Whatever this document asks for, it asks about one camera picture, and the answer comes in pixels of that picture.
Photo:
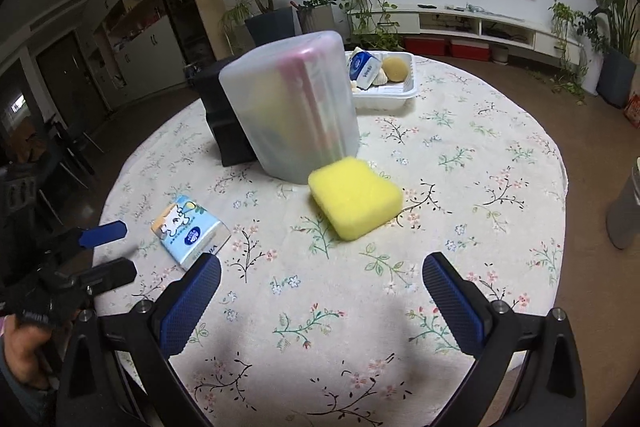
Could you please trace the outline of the person's left hand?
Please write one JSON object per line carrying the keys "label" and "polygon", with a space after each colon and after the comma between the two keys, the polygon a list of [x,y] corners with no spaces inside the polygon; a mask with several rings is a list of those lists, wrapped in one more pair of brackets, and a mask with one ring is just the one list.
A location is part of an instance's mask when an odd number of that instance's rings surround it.
{"label": "person's left hand", "polygon": [[38,324],[25,323],[9,315],[4,321],[4,358],[15,380],[39,390],[50,385],[47,371],[42,368],[40,348],[54,334],[54,329]]}

